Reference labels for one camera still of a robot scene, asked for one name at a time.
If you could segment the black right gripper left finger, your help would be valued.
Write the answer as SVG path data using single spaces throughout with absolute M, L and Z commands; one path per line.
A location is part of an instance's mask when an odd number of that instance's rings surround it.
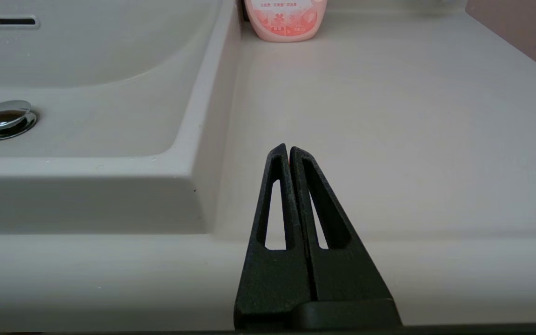
M 255 218 L 234 303 L 236 330 L 313 330 L 307 311 L 314 300 L 306 224 L 296 190 L 292 154 L 285 144 L 269 151 Z M 274 183 L 280 185 L 285 248 L 266 246 Z

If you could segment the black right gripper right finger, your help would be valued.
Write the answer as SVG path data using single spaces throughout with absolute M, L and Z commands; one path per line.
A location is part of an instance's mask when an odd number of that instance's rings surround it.
M 294 327 L 399 327 L 394 298 L 316 159 L 293 147 L 290 168 L 310 283 Z

